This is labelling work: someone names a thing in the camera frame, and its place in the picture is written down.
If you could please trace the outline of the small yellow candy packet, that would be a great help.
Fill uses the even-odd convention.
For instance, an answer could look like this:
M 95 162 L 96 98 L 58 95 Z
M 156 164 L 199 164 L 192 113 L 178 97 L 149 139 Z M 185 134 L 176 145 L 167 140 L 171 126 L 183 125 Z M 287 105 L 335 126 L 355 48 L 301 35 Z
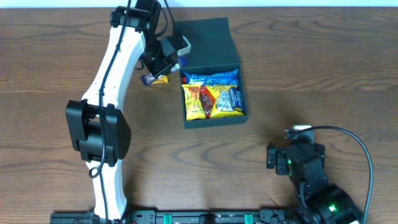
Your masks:
M 163 83 L 166 83 L 166 84 L 169 83 L 169 76 L 168 75 L 161 75 L 156 80 L 154 80 L 152 82 L 153 85 L 154 84 L 163 84 Z

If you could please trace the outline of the dark blue candy bar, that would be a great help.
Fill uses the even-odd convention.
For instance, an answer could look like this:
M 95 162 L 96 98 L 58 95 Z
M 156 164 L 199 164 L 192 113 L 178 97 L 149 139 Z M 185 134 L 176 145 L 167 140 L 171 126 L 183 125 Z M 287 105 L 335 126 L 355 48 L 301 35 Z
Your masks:
M 183 55 L 183 56 L 179 56 L 178 57 L 178 63 L 176 65 L 174 65 L 171 68 L 171 73 L 176 72 L 178 70 L 180 70 L 181 68 L 183 68 L 184 66 L 187 65 L 187 56 Z M 141 81 L 145 86 L 151 86 L 153 85 L 152 82 L 154 80 L 157 79 L 156 77 L 154 77 L 151 73 L 147 74 L 147 75 L 142 75 L 141 76 Z

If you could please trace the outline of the dark green box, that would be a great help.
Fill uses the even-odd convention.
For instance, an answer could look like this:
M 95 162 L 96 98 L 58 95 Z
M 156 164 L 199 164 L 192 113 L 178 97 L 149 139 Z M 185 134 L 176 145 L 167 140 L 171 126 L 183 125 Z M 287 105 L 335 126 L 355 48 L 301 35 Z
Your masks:
M 183 73 L 210 75 L 217 72 L 238 70 L 238 89 L 244 107 L 244 115 L 232 118 L 186 120 L 186 109 L 183 111 L 185 129 L 207 128 L 243 124 L 248 118 L 246 93 L 239 54 L 229 29 L 228 18 L 202 19 L 195 21 L 179 21 L 175 23 L 177 30 L 191 43 L 191 51 L 184 56 L 185 65 L 179 70 L 180 81 Z

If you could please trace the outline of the yellow orange snack packet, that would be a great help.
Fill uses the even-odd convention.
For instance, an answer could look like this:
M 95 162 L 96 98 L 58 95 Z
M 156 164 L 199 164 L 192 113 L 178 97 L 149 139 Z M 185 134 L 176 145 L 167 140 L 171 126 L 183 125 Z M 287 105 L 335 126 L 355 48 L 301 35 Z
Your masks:
M 186 120 L 206 119 L 205 111 L 200 101 L 201 86 L 199 84 L 183 84 L 182 88 L 185 97 Z

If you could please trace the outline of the red candy bag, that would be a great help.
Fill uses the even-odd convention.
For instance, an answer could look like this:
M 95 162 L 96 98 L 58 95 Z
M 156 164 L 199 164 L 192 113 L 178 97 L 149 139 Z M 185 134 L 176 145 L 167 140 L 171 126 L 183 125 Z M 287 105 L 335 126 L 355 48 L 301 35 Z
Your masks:
M 200 85 L 200 86 L 201 86 L 200 101 L 205 111 L 206 119 L 210 119 L 211 109 L 215 100 L 207 90 L 206 88 L 207 85 Z

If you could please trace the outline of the large yellow snack bag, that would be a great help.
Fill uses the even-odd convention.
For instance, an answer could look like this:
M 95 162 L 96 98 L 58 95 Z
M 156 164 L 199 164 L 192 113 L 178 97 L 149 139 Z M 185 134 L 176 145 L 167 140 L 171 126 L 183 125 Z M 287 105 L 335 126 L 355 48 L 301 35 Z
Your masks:
M 243 107 L 241 109 L 234 109 L 233 103 L 235 97 L 232 95 L 232 90 L 239 93 L 236 85 L 207 85 L 207 90 L 214 98 L 214 103 L 210 113 L 210 119 L 230 118 L 243 116 Z

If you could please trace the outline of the blue eclipse gum pack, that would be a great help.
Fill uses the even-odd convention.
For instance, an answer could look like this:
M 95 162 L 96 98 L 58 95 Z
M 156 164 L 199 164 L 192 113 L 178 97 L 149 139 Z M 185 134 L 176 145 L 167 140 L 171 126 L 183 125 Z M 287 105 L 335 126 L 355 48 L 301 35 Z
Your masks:
M 231 87 L 229 89 L 229 95 L 231 98 L 231 107 L 235 111 L 243 112 L 244 111 L 244 105 L 243 105 L 243 100 L 241 93 L 238 88 Z

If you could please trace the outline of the blue snack bar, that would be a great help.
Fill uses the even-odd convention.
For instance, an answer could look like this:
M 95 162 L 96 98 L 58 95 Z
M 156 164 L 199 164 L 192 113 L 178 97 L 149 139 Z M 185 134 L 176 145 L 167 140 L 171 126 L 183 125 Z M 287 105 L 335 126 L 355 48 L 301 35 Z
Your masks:
M 183 72 L 187 84 L 238 85 L 238 69 L 212 73 L 210 75 Z

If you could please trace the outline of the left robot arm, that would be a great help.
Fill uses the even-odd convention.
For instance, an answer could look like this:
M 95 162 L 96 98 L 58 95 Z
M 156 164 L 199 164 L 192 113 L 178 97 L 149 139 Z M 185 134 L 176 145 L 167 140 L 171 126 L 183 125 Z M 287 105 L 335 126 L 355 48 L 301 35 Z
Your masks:
M 163 34 L 156 31 L 160 14 L 173 17 L 158 1 L 137 1 L 111 13 L 109 42 L 95 79 L 82 99 L 70 100 L 65 109 L 72 146 L 89 169 L 96 205 L 92 212 L 52 214 L 51 223 L 127 223 L 122 164 L 131 129 L 123 106 L 130 79 L 141 63 L 149 71 L 141 80 L 151 85 L 178 70 L 178 58 L 191 48 L 176 30 L 158 39 Z

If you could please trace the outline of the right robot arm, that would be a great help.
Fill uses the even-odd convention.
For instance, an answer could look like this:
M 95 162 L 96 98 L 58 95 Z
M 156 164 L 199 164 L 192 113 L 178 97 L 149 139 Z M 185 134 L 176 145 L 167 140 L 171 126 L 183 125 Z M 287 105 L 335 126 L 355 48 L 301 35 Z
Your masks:
M 286 175 L 294 186 L 298 207 L 287 212 L 287 223 L 362 223 L 363 214 L 352 198 L 329 181 L 325 147 L 295 141 L 287 147 L 267 146 L 267 168 Z

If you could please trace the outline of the black mounting rail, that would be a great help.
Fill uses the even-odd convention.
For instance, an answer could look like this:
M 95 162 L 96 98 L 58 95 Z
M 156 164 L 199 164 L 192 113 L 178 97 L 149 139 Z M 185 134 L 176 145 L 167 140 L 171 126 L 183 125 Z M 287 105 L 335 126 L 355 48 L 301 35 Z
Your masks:
M 124 224 L 300 224 L 304 219 L 289 210 L 205 210 L 155 211 L 132 210 L 109 212 L 56 212 L 50 215 L 50 224 L 63 223 L 124 223 Z

